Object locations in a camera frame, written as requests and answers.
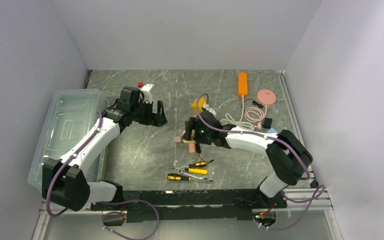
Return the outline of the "beige wooden cube socket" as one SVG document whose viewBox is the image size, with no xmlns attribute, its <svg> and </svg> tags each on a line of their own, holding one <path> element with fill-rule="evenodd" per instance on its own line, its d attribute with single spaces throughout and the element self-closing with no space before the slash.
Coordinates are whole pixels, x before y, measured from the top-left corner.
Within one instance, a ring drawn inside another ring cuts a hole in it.
<svg viewBox="0 0 384 240">
<path fill-rule="evenodd" d="M 181 142 L 184 144 L 195 144 L 195 130 L 193 129 L 191 131 L 183 131 Z"/>
</svg>

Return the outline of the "yellow cube socket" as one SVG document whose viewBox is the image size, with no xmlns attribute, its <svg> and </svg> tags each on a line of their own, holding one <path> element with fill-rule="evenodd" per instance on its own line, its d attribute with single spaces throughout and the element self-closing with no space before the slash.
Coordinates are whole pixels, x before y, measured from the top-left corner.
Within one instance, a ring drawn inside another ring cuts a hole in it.
<svg viewBox="0 0 384 240">
<path fill-rule="evenodd" d="M 206 98 L 196 98 L 190 106 L 195 114 L 202 113 L 210 107 Z"/>
</svg>

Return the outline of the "round pink power socket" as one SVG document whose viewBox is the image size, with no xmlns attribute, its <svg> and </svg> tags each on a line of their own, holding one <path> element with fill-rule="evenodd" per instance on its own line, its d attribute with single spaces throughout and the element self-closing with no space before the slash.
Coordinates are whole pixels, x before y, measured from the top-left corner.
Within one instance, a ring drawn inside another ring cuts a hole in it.
<svg viewBox="0 0 384 240">
<path fill-rule="evenodd" d="M 276 94 L 269 89 L 259 90 L 256 97 L 257 100 L 265 107 L 273 105 L 277 100 Z"/>
</svg>

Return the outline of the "pink cube socket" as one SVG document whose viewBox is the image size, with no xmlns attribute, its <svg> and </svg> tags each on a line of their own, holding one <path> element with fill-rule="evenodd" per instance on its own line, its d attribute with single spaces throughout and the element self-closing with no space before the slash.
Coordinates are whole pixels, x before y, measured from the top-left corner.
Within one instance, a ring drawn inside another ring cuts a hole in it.
<svg viewBox="0 0 384 240">
<path fill-rule="evenodd" d="M 197 152 L 196 144 L 195 143 L 189 143 L 188 144 L 188 152 L 192 153 L 192 154 Z"/>
</svg>

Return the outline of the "blue usb charger plug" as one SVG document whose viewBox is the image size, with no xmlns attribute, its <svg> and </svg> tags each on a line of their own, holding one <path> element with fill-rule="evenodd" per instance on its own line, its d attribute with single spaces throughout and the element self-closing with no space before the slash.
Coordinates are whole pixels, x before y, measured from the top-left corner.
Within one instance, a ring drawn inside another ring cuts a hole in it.
<svg viewBox="0 0 384 240">
<path fill-rule="evenodd" d="M 267 133 L 267 134 L 277 134 L 278 131 L 272 127 L 272 128 L 270 128 L 266 133 Z"/>
</svg>

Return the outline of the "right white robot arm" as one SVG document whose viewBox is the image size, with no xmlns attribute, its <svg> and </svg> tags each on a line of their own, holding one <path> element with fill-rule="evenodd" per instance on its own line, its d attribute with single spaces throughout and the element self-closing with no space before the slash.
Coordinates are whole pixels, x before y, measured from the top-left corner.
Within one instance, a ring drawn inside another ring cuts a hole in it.
<svg viewBox="0 0 384 240">
<path fill-rule="evenodd" d="M 255 194 L 256 203 L 262 208 L 269 207 L 281 190 L 295 186 L 313 162 L 310 152 L 289 130 L 261 133 L 233 124 L 223 125 L 208 110 L 185 121 L 182 137 L 198 144 L 265 154 L 273 173 L 259 184 L 259 191 Z"/>
</svg>

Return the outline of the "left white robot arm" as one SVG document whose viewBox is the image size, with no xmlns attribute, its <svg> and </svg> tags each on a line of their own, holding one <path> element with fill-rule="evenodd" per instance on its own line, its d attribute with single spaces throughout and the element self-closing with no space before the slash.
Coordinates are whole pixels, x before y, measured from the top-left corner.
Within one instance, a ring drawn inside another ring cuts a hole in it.
<svg viewBox="0 0 384 240">
<path fill-rule="evenodd" d="M 145 126 L 161 127 L 168 120 L 164 103 L 158 100 L 153 112 L 153 83 L 140 83 L 137 87 L 124 86 L 114 104 L 98 111 L 98 120 L 91 130 L 67 153 L 58 159 L 47 159 L 42 166 L 42 197 L 51 217 L 51 203 L 63 211 L 79 211 L 86 204 L 104 203 L 117 210 L 124 203 L 123 188 L 111 181 L 89 182 L 86 172 L 109 143 L 133 122 Z"/>
</svg>

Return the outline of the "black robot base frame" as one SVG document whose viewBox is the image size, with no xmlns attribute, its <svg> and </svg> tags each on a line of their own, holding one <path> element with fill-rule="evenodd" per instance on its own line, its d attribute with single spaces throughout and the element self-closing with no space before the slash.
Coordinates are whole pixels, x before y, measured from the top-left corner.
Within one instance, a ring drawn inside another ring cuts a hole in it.
<svg viewBox="0 0 384 240">
<path fill-rule="evenodd" d="M 126 211 L 128 223 L 160 220 L 236 219 L 249 221 L 265 209 L 285 209 L 280 193 L 269 198 L 254 188 L 203 190 L 124 190 L 110 204 L 93 203 L 92 211 Z"/>
</svg>

